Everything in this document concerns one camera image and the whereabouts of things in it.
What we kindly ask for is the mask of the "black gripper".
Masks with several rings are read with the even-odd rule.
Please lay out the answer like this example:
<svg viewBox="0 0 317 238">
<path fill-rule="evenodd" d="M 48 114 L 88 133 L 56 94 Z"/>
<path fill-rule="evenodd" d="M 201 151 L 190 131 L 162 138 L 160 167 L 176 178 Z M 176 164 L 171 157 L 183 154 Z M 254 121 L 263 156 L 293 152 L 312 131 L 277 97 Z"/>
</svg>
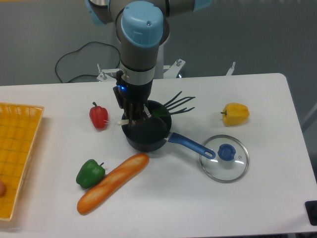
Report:
<svg viewBox="0 0 317 238">
<path fill-rule="evenodd" d="M 135 117 L 139 117 L 139 124 L 149 122 L 152 118 L 152 114 L 147 107 L 152 84 L 153 81 L 143 85 L 130 84 L 123 79 L 116 81 L 113 91 L 119 107 L 124 110 L 123 126 L 134 127 L 136 124 Z"/>
</svg>

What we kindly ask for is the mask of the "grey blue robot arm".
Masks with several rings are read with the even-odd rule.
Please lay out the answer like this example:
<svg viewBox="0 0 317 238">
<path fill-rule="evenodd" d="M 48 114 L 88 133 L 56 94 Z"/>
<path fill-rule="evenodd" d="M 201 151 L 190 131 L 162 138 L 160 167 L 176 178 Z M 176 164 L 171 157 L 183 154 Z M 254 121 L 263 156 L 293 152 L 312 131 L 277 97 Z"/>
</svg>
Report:
<svg viewBox="0 0 317 238">
<path fill-rule="evenodd" d="M 150 117 L 148 97 L 155 78 L 159 47 L 169 36 L 167 18 L 211 5 L 210 0 L 87 0 L 96 24 L 114 23 L 121 44 L 114 92 L 124 124 Z"/>
</svg>

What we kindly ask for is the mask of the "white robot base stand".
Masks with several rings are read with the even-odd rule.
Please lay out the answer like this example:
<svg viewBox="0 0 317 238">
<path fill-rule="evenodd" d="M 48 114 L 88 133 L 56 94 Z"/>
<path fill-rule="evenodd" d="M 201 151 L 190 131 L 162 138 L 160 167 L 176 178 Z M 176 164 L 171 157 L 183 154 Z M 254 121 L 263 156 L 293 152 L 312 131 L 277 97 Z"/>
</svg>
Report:
<svg viewBox="0 0 317 238">
<path fill-rule="evenodd" d="M 154 79 L 182 78 L 181 70 L 185 66 L 186 61 L 177 59 L 172 65 L 163 65 L 163 57 L 164 45 L 161 45 L 158 50 L 157 67 Z M 118 68 L 101 69 L 99 64 L 97 64 L 97 67 L 99 70 L 99 73 L 96 76 L 97 81 L 106 82 L 116 79 L 116 72 L 119 70 Z"/>
</svg>

